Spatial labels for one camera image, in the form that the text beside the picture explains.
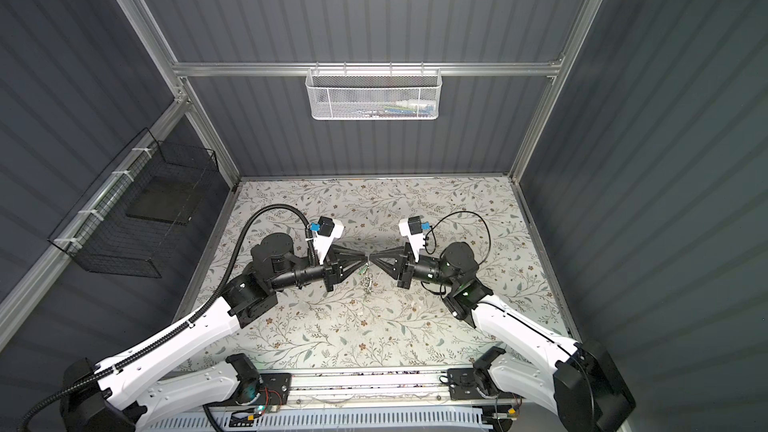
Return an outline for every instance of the aluminum frame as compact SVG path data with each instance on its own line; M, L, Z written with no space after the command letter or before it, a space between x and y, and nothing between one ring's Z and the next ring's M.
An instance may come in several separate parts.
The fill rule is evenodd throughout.
M542 136L544 127L547 125L552 110L571 74L573 65L581 52L581 47L586 41L587 34L589 34L594 18L597 16L602 3L603 0L584 0L581 5L574 26L571 29L571 34L568 36L568 41L565 43L565 48L563 49L560 73L552 79L544 91L542 100L540 101L536 112L534 112L531 125L525 133L525 137L514 159L512 168L509 169L509 175L516 183L520 182L526 167L528 167L528 163L531 161L533 150L536 148L536 144L538 144L538 140Z
M467 178L504 177L504 172L479 174L350 174L348 176L246 176L243 182L272 182L275 180L364 180L366 178Z
M393 368L331 368L270 370L291 374L287 408L392 407L413 405L491 405L495 399L451 400L441 382L450 368L472 364L400 366ZM500 399L500 404L514 399Z
M203 104L194 92L192 85L182 80L173 71L173 64L178 62L176 55L165 39L158 22L154 19L149 6L144 0L116 0L128 18L134 31L139 36L144 48L147 49L152 61L158 68L163 80L175 96L188 96L194 109L187 114L192 127L206 149L216 151L216 159L219 163L219 171L226 183L233 187L240 181L240 172L237 170L232 155L226 149L224 142L219 137L210 121Z
M525 221L525 226L528 228L528 234L531 235L531 242L536 249L538 260L542 263L542 269L544 270L547 282L549 283L549 288L552 290L554 300L560 309L560 314L563 317L565 328L571 335L571 338L575 339L576 341L581 341L581 335L576 328L573 315L571 315L571 309L568 308L568 303L565 301L565 296L563 295L562 288L560 288L558 276L554 274L552 263L549 261L549 255L547 255L546 248L544 248L542 236L539 235L538 228L536 228L536 223L534 222L533 216L531 215L531 209L528 208L528 203L525 201L523 190L520 188L520 185L514 183L513 180L510 179L510 182L512 183L512 192L514 193L514 198L518 201L520 210L523 213L523 220Z
M203 280L205 280L205 276L208 273L208 267L210 267L210 264L214 261L216 247L219 246L221 237L224 235L226 225L230 220L230 216L232 216L232 211L235 208L235 204L237 204L237 199L240 196L241 190L243 190L243 188L238 186L234 192L227 194L224 206L222 206L221 212L219 212L219 217L216 219L214 230L211 231L210 236L208 237L208 242L206 242L205 249L203 250L203 254L200 256L200 260L197 261L197 267L187 284L187 290L184 292L181 302L179 302L176 315L172 322L176 322L189 312L192 312L195 301L197 300L197 293L200 292L200 287L203 286Z
M182 77L260 76L304 77L308 70L322 69L335 75L389 75L440 72L443 76L546 76L560 73L559 62L179 62L173 72Z
M184 117L189 107L190 104L186 98L174 100L152 125L149 132L139 139L135 148L128 152L115 170L125 170L140 154L144 153L137 149L147 147L154 139L165 139L170 131L176 127L178 121ZM104 181L101 187L85 203L83 209L93 208L93 205L102 199L117 180L117 174L110 174L110 177ZM74 216L64 228L62 236L71 236L74 231L80 229L84 220L84 214ZM27 271L22 280L8 293L5 300L0 304L0 350L4 349L16 331L24 324L32 310L40 303L46 292L53 286L58 276L62 274L71 261L72 258L69 255L63 253L59 248L49 245L40 258Z

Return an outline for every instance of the black cable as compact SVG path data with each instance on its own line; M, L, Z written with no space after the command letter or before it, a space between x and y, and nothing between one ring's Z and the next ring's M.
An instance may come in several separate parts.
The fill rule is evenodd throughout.
M498 396L499 396L499 395L501 395L501 394L496 394L496 403L495 403L495 404L494 404L494 406L493 406L494 412L495 412L496 414L498 414ZM500 420L498 417L496 417L496 424L498 424L498 429L499 429L501 432L504 432L504 427L502 427L502 421L501 421L501 420Z
M218 422L216 422L216 419L214 418L214 415L210 412L210 407L208 407L208 404L203 406L203 412L205 412L205 417L208 418L208 423L211 427L216 430L216 432L224 432L224 429L222 429Z
M488 233L488 250L485 253L485 257L483 257L483 260L481 260L478 263L478 265L482 265L485 261L488 260L488 256L491 254L491 241L492 241L491 240L491 229L488 228L488 224L485 223L485 219L480 214L478 214L476 212L469 211L469 210L457 210L456 212L451 212L447 216L445 216L445 217L441 218L440 220L438 220L438 222L435 224L434 227L430 227L429 230L427 231L427 234L424 237L426 238L427 236L429 236L429 233L431 232L432 233L432 240L435 241L435 247L432 249L432 252L426 250L426 247L424 247L424 250L426 251L427 254L434 254L435 251L437 250L437 237L435 236L435 229L437 228L437 226L439 226L442 223L442 221L446 220L448 217L455 216L456 214L463 214L463 213L472 214L472 215L476 216L477 218L479 218L482 221L482 224L485 226L485 231Z
M563 352L565 352L565 350L562 347L560 347L559 345L558 345L558 347ZM590 387L590 385L589 385L589 376L587 375L587 371L584 369L584 366L581 365L581 362L579 362L578 360L575 360L575 359L574 359L574 362L581 369L581 373L584 376L584 380L587 381L587 388L589 389L589 400L592 403L592 414L591 414L591 419L590 419L589 422L590 422L590 424L594 424L594 394L592 393L592 387Z
M429 292L429 293L430 293L430 294L432 294L432 295L437 295L437 296L439 296L439 297L445 297L445 296L446 296L446 292L447 292L447 290L446 290L446 286L445 286L445 284L440 284L440 290L439 290L439 291L437 291L437 292L435 292L435 291L433 291L433 290L429 290L429 289L427 288L427 286L426 286L426 285L424 285L424 282L422 282L422 287L424 287L424 290L426 290L427 292Z
M269 390L266 387L264 387L264 390L266 390L267 395L269 395L270 392L272 392L274 395L277 396L277 399L280 401L280 406L283 407L283 396L277 393L277 390Z
M301 219L302 224L304 225L304 234L307 238L308 242L312 242L312 230L310 230L310 221L306 219L306 216L302 214L302 211L299 210L296 207L289 206L287 204L271 204L269 206L265 206L260 208L259 210L255 211L252 216L248 218L245 225L243 226L243 229L240 230L240 236L237 238L237 242L235 244L235 248L232 251L232 256L230 257L230 263L226 266L226 271L224 272L224 276L221 278L221 281L216 286L216 290L214 290L214 293L208 298L208 300L197 309L197 312L192 314L188 321L183 322L182 324L179 324L175 329L168 332L163 337L159 338L157 341L149 344L147 347L141 349L139 352L136 352L135 354L132 354L128 356L127 358L117 362L114 366L112 366L109 369L102 370L101 372L97 372L96 374L91 375L90 377L84 378L79 380L78 382L75 382L70 387L61 389L59 392L56 392L53 395L50 395L46 397L45 399L41 400L40 402L37 402L35 406L33 406L31 409L27 411L26 414L24 414L24 417L22 417L21 421L18 423L18 426L16 427L17 432L28 432L27 426L29 425L29 422L32 420L32 418L39 414L41 410L46 408L47 406L53 404L57 400L61 399L62 397L65 397L67 395L73 394L74 392L77 392L78 390L82 390L89 385L91 385L93 382L97 382L116 370L122 370L125 368L125 366L135 362L136 360L139 360L143 356L147 355L152 350L155 350L159 346L165 344L172 338L176 337L178 334L180 334L182 331L186 330L191 323L194 323L197 321L198 318L202 317L205 312L211 307L211 305L216 302L216 300L221 296L222 292L224 292L224 287L230 280L230 276L232 275L232 271L235 268L235 263L237 262L237 255L240 251L240 247L243 246L243 242L245 241L245 236L248 233L248 229L250 229L250 226L254 224L254 221L264 214L264 212L268 212L270 210L274 210L277 208L282 208L285 210L288 210L290 212L293 212L297 216L299 216L299 219ZM310 260L310 265L317 265L317 256L315 255L315 249L310 244L307 251L307 257Z

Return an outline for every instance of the aluminum rail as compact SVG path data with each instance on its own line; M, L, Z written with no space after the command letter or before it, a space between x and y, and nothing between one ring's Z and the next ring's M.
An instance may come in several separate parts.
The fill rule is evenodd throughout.
M299 77L310 69L323 75L436 74L443 76L546 76L560 73L557 62L178 62L173 71L182 77L261 76Z
M149 6L144 0L116 0L123 14L128 18L131 26L138 35L144 48L152 58L155 66L175 96L186 95L192 101L194 107L187 113L187 119L197 132L203 147L216 151L216 160L219 163L219 172L226 183L233 187L240 181L240 172L237 170L232 156L226 149L224 142L219 137L203 108L202 102L197 97L192 85L182 80L173 71L172 65L177 62L176 55L170 48L163 35L158 22L154 19Z
M440 377L450 368L466 365L424 365L388 368L269 370L290 373L291 392L286 408L396 407L413 405L493 405L495 398L451 400ZM514 399L499 399L500 404Z
M566 80L573 69L573 65L581 52L581 47L589 34L594 18L600 10L603 0L584 0L581 9L571 29L571 35L568 42L565 43L563 50L563 59L560 73L552 80L544 91L542 100L534 112L531 125L525 133L525 138L520 146L520 150L509 169L509 175L515 183L520 183L520 178L531 161L533 150L536 148L539 138L542 136L544 127L547 125L552 110L560 97Z
M163 112L160 118L152 125L150 132L143 137L129 150L126 157L120 162L115 170L126 170L134 161L144 152L137 150L146 148L154 139L165 139L171 130L176 127L178 121L186 113L190 104L186 97L179 97L174 100ZM112 186L120 179L119 174L110 174L101 187L91 196L88 202L82 207L83 210L94 208L109 193ZM64 228L62 237L71 237L83 225L87 219L85 214L77 214L72 221ZM72 258L64 254L53 245L48 246L43 255L27 271L26 275L5 297L0 304L0 350L3 350L11 337L22 326L24 321L32 313L32 310L43 299L45 293L56 282L59 275L72 261Z

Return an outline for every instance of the enclosure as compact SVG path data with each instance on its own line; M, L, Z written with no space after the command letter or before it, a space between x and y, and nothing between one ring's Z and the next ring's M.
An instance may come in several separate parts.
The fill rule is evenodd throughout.
M340 221L337 243L365 254L407 244L412 216L429 253L466 242L514 309L606 347L638 405L624 432L764 428L768 0L2 0L0 14L3 430L76 360L204 304L233 254L239 274L274 232L307 254L285 211L237 247L273 203ZM274 420L427 407L482 425L450 415L464 409L441 377L499 340L429 287L367 264L332 292L286 289L171 375L245 353L293 377ZM522 401L512 430L565 430ZM209 430L185 417L156 428ZM64 430L58 406L31 428Z

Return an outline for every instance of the floral pattern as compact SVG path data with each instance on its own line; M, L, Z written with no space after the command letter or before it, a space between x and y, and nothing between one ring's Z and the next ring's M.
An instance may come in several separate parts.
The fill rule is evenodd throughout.
M221 279L248 217L277 202L298 207L310 220L338 218L345 230L336 243L366 252L402 245L400 218L421 215L435 225L450 212L475 211L492 233L491 253L478 277L531 319L559 333L565 330L506 178L245 182L198 304ZM272 232L290 234L296 254L306 254L299 220L288 211L268 212L251 227L234 273L250 260L250 248ZM471 245L478 260L488 250L485 227L471 214L448 218L435 234L438 252L454 241ZM433 246L430 234L428 247ZM364 274L371 277L356 272L331 293L321 282L279 292L277 307L199 352L180 370L208 367L239 352L259 369L467 364L497 343L495 337L455 320L440 297L419 283L410 290L397 288L372 264ZM366 280L372 287L363 287Z

